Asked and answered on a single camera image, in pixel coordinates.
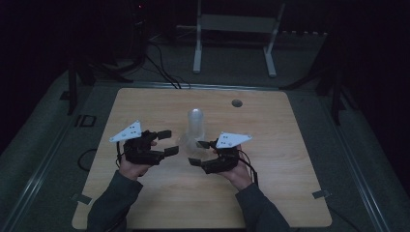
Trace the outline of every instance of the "black equipment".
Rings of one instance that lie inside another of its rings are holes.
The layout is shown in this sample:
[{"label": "black equipment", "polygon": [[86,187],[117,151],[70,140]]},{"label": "black equipment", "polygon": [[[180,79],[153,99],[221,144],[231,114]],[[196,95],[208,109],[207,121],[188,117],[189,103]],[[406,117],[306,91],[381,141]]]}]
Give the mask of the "black equipment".
[{"label": "black equipment", "polygon": [[[219,149],[217,148],[217,143],[218,143],[218,139],[216,141],[211,141],[211,142],[198,141],[197,142],[198,147],[201,147],[204,149],[213,148],[217,152],[218,157],[216,159],[211,159],[207,161],[201,161],[201,159],[188,158],[190,165],[199,166],[205,171],[206,174],[210,174],[210,173],[230,171],[238,165],[238,161],[241,161],[250,168],[250,171],[251,171],[250,176],[251,177],[253,176],[253,181],[258,186],[259,184],[258,184],[258,179],[257,179],[257,172],[250,165],[250,160],[248,158],[248,155],[244,153],[243,151],[238,150],[236,147]],[[240,152],[248,158],[249,162],[240,158],[239,156]]]},{"label": "black equipment", "polygon": [[[148,164],[159,165],[161,160],[165,157],[177,155],[179,153],[179,147],[171,147],[161,151],[152,151],[151,142],[156,138],[158,140],[171,137],[171,130],[164,130],[160,132],[149,132],[148,130],[143,132],[140,137],[129,139],[124,144],[124,154],[126,160],[134,164]],[[117,142],[118,160],[121,161],[123,154],[120,153],[120,145]]]}]

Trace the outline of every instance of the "transparent plastic cup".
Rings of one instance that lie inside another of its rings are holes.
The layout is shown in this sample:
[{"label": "transparent plastic cup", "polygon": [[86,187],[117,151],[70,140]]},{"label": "transparent plastic cup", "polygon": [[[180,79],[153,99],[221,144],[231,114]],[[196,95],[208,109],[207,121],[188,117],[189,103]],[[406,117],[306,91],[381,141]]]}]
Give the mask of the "transparent plastic cup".
[{"label": "transparent plastic cup", "polygon": [[205,138],[204,114],[199,108],[188,112],[187,136],[196,141],[203,141]]}]

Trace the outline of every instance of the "wooden table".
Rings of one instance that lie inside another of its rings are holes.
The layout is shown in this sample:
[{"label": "wooden table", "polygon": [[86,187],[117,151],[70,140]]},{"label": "wooden table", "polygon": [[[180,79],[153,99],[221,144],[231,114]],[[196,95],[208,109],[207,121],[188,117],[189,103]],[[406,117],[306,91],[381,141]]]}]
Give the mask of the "wooden table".
[{"label": "wooden table", "polygon": [[[242,101],[234,107],[233,100]],[[172,130],[153,150],[175,146],[188,126],[188,111],[201,108],[205,140],[222,131],[253,136],[243,144],[258,172],[259,186],[291,227],[324,227],[332,223],[308,151],[287,96],[282,92],[230,90],[121,89],[108,118],[83,195],[97,199],[117,169],[116,146],[108,141],[136,120],[142,129]],[[164,159],[138,180],[142,192],[128,214],[129,228],[244,228],[237,192],[223,177],[188,162],[180,153]],[[78,203],[73,227],[84,229],[90,205]]]}]

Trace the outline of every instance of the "wire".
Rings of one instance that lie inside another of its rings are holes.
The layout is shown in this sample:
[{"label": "wire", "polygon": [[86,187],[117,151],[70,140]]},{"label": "wire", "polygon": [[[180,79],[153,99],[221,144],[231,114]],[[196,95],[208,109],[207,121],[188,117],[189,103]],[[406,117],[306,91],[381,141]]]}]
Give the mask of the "wire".
[{"label": "wire", "polygon": [[121,163],[121,157],[125,154],[122,153],[121,154],[121,150],[120,150],[120,142],[117,142],[117,159],[115,160],[115,164],[117,164],[118,167],[120,167],[120,163]]},{"label": "wire", "polygon": [[172,80],[174,80],[174,81],[178,84],[179,89],[181,89],[181,85],[179,84],[179,82],[178,82],[175,78],[173,78],[174,76],[177,77],[177,78],[179,78],[179,79],[181,80],[181,82],[184,82],[184,83],[188,84],[189,87],[190,87],[190,84],[187,83],[187,81],[184,80],[184,78],[182,78],[181,76],[171,75],[171,74],[169,74],[168,72],[165,71],[165,68],[163,67],[162,52],[161,52],[160,47],[159,47],[158,45],[156,45],[155,43],[152,43],[152,42],[148,42],[148,44],[154,46],[154,47],[158,50],[158,52],[159,52],[159,54],[160,54],[161,71],[163,72],[163,74],[165,74],[167,77],[169,77],[169,78],[171,78]]},{"label": "wire", "polygon": [[175,82],[178,82],[178,81],[176,81],[173,77],[170,77],[170,76],[168,76],[168,75],[166,75],[162,70],[161,70],[161,67],[159,67],[150,57],[148,57],[148,55],[145,55],[146,56],[146,58],[154,65],[154,67],[155,68],[157,68],[157,70],[160,72],[160,74],[162,75],[162,77],[166,80],[166,81],[168,81],[172,86],[174,86],[174,88],[175,89],[181,89],[181,86],[179,85],[179,83],[178,83],[178,87],[174,84],[174,81]]},{"label": "wire", "polygon": [[[153,71],[153,70],[149,70],[149,69],[146,69],[146,68],[144,68],[144,67],[141,67],[141,69],[144,70],[144,71],[148,71],[148,72],[152,72],[152,73],[156,73],[156,74],[158,74],[158,75],[161,75],[159,72],[155,72],[155,71]],[[181,82],[183,82],[183,83],[186,83],[186,84],[188,85],[188,88],[190,89],[190,83],[187,82],[187,81],[185,81],[181,76],[178,76],[178,75],[171,75],[171,76],[180,79]]]},{"label": "wire", "polygon": [[[247,155],[244,151],[242,151],[242,150],[238,150],[238,151],[241,152],[242,154],[244,154],[245,157],[247,157],[248,163],[249,163],[249,165],[250,165],[250,159],[249,159],[248,155]],[[252,175],[251,170],[249,171],[249,175],[250,175],[250,177],[253,179],[253,175]]]},{"label": "wire", "polygon": [[246,160],[244,160],[242,158],[239,158],[239,160],[241,162],[243,162],[244,164],[246,164],[250,168],[250,170],[253,172],[253,181],[257,186],[259,186],[256,170]]},{"label": "wire", "polygon": [[89,149],[89,150],[83,152],[83,153],[79,156],[79,158],[78,158],[78,160],[77,160],[78,167],[81,168],[81,169],[84,170],[84,171],[87,171],[87,172],[89,172],[90,169],[89,169],[89,168],[85,168],[85,167],[81,164],[81,160],[82,160],[82,159],[84,158],[84,156],[85,156],[86,154],[88,154],[89,152],[97,152],[97,149],[95,149],[95,148],[94,148],[94,149]]}]

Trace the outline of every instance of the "person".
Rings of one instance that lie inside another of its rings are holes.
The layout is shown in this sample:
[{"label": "person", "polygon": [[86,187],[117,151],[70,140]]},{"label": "person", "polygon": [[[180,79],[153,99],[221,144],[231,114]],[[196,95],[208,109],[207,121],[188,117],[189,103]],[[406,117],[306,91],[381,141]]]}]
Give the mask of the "person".
[{"label": "person", "polygon": [[[150,167],[121,159],[119,170],[114,173],[108,188],[88,214],[87,231],[126,231],[126,215],[143,187],[138,178]],[[289,224],[277,207],[252,182],[244,163],[238,162],[232,170],[218,174],[238,190],[235,196],[248,232],[290,231]]]}]

